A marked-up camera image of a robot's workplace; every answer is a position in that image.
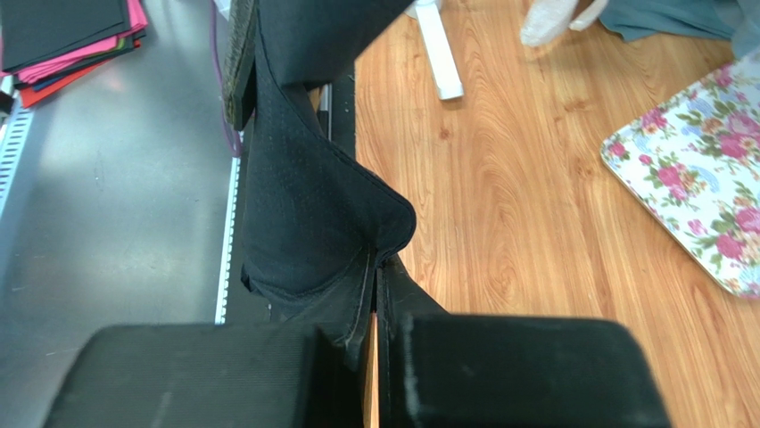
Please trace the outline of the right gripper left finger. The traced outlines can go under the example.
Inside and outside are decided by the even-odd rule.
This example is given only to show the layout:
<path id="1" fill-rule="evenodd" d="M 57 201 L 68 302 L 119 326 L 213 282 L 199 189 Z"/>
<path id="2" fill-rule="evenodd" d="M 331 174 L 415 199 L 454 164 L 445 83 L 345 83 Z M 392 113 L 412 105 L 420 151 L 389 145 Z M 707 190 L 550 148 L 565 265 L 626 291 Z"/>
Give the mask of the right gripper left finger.
<path id="1" fill-rule="evenodd" d="M 47 427 L 361 427 L 376 254 L 298 317 L 112 325 L 76 356 Z"/>

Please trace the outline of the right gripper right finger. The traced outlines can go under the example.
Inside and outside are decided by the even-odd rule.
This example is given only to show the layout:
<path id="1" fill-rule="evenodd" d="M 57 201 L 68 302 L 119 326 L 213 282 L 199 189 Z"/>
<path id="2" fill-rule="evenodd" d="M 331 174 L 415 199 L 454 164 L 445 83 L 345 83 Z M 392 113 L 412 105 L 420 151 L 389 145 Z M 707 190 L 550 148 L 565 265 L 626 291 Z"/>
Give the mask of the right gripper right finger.
<path id="1" fill-rule="evenodd" d="M 452 314 L 398 258 L 376 272 L 383 427 L 668 427 L 648 361 L 599 318 Z"/>

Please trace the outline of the black paper napkin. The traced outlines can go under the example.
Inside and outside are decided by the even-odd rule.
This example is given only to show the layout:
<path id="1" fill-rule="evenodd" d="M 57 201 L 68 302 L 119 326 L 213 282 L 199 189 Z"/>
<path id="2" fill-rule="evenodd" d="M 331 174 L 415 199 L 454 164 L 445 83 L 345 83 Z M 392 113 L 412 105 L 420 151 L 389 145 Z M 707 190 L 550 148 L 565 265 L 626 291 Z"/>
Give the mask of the black paper napkin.
<path id="1" fill-rule="evenodd" d="M 285 304 L 404 248 L 411 204 L 328 139 L 310 93 L 337 80 L 404 1 L 234 1 L 223 99 L 247 140 L 244 278 Z"/>

